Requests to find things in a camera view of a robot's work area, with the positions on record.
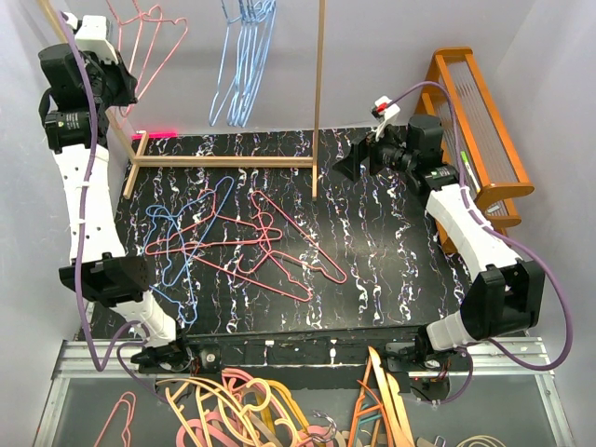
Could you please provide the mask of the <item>pink wire hanger hung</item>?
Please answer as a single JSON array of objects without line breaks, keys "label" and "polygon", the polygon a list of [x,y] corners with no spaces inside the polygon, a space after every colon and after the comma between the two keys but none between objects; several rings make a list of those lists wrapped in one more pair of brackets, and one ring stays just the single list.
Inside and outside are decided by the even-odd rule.
[{"label": "pink wire hanger hung", "polygon": [[137,80],[134,93],[137,101],[119,109],[120,115],[128,118],[162,70],[156,44],[165,27],[165,15],[162,6],[155,1],[149,7],[143,6],[141,1],[107,1],[106,4],[115,20],[116,49]]}]

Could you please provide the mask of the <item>blue hanger hung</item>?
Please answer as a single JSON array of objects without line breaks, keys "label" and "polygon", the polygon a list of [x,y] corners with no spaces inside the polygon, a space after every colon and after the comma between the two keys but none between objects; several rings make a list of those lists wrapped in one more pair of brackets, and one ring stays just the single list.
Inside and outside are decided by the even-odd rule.
[{"label": "blue hanger hung", "polygon": [[255,77],[257,40],[261,24],[267,15],[266,1],[240,1],[240,33],[237,40],[237,71],[234,96],[230,103],[230,124],[244,128],[250,113],[249,102]]},{"label": "blue hanger hung", "polygon": [[223,109],[228,102],[232,92],[232,84],[224,79],[226,63],[228,62],[228,49],[230,47],[230,36],[236,22],[241,20],[240,13],[234,15],[237,10],[237,1],[222,1],[221,7],[225,18],[226,29],[223,41],[222,55],[217,76],[217,85],[210,105],[209,124],[214,127]]},{"label": "blue hanger hung", "polygon": [[253,106],[256,102],[259,89],[262,83],[262,79],[264,76],[264,68],[266,66],[267,57],[269,53],[269,49],[271,46],[271,40],[273,36],[275,20],[277,15],[277,2],[276,1],[266,1],[267,2],[267,15],[265,21],[261,24],[259,29],[259,35],[257,40],[257,52],[255,59],[255,70],[254,70],[254,80],[252,83],[253,90],[251,91],[251,98],[249,102],[249,111],[250,113],[247,115],[248,121],[251,117]]}]

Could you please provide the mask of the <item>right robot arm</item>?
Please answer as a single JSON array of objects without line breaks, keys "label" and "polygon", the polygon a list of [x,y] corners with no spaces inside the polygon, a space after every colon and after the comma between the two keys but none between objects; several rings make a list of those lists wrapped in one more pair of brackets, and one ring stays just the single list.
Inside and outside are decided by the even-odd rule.
[{"label": "right robot arm", "polygon": [[376,174],[391,169],[404,174],[425,210],[445,230],[463,258],[472,285],[458,311],[418,329],[411,347],[400,358],[434,370],[459,346],[530,329],[538,322],[545,272],[535,261],[524,261],[484,218],[475,220],[469,189],[459,183],[458,170],[444,162],[443,127],[434,115],[413,115],[405,131],[395,119],[399,107],[383,96],[372,115],[378,125],[353,142],[334,170],[353,182],[360,165]]}]

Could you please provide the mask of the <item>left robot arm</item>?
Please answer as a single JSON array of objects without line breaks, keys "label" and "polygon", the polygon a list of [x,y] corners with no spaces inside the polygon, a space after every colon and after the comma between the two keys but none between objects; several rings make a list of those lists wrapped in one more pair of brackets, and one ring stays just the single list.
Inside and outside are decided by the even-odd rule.
[{"label": "left robot arm", "polygon": [[60,12],[57,17],[67,41],[38,54],[49,83],[38,112],[60,171],[70,222],[70,263],[59,270],[61,284],[75,294],[87,338],[86,305],[96,303],[116,312],[141,336],[142,350],[133,363],[183,371],[193,350],[153,295],[146,259],[127,255],[115,229],[106,113],[136,103],[137,80],[112,45],[104,16],[78,19]]}]

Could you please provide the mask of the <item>light blue wire hanger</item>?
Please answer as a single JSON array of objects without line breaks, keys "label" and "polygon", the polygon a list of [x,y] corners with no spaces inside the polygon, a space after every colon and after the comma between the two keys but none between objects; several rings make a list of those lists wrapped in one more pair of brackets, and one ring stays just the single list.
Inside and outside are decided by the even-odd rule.
[{"label": "light blue wire hanger", "polygon": [[231,127],[244,128],[252,82],[252,62],[257,36],[257,14],[253,1],[239,1],[241,16],[237,37],[236,70],[232,79],[226,123]]}]

